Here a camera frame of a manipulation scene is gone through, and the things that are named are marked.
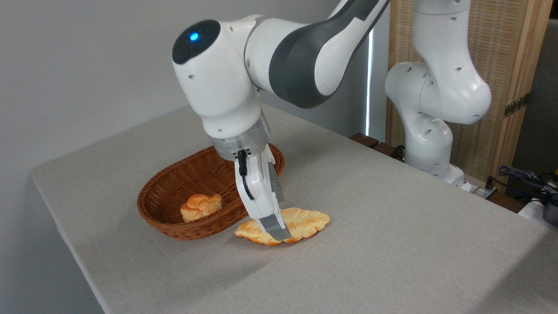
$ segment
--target brown wicker basket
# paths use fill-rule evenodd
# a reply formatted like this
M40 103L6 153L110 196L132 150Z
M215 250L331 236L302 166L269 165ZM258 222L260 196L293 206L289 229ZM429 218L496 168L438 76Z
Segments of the brown wicker basket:
M275 171L285 167L283 153L270 144ZM180 207L194 194L219 194L223 209L185 223ZM159 171L138 195L140 215L169 237L195 240L219 233L248 216L234 178L234 162L221 158L213 146Z

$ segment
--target gray tablecloth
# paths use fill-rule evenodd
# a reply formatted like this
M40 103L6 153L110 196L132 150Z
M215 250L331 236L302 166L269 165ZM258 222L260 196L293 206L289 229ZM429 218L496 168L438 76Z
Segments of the gray tablecloth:
M557 313L558 236L294 116L264 107L286 207L331 223L257 245L236 225L171 239L138 214L143 185L210 146L186 108L32 177L106 313Z

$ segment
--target white wall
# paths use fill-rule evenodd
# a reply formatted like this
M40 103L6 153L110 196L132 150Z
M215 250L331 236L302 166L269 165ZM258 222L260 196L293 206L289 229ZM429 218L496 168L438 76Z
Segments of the white wall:
M101 313L29 173L186 105L170 61L172 44L185 27L205 18L235 20L251 13L313 22L328 16L336 2L2 2L0 312ZM359 60L353 68L366 64ZM324 108L339 108L363 92L343 88ZM285 105L273 97L266 101ZM314 122L342 134L353 131L347 128L350 119L362 125L362 114L346 115L339 123L332 120L334 113L322 110ZM95 209L92 204L76 210Z

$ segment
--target croissant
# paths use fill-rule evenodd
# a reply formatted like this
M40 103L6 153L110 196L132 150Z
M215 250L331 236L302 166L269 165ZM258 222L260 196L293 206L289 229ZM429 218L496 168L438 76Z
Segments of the croissant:
M180 213L184 222L200 219L221 209L221 196L218 194L209 197L203 194L192 195L188 201L180 207Z
M301 210L296 207L282 210L281 215L291 233L291 238L284 240L287 243L295 243L302 238L314 236L325 228L330 220L329 216L322 212ZM277 245L283 242L275 240L270 234L264 234L255 220L242 223L234 234L258 244Z

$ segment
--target metal bracket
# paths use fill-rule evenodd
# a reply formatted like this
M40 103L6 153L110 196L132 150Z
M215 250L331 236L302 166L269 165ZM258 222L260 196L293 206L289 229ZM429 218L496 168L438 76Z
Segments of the metal bracket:
M525 107L527 105L527 102L529 101L530 96L531 92L528 92L525 96L507 105L506 110L504 111L504 118L507 118L509 115Z

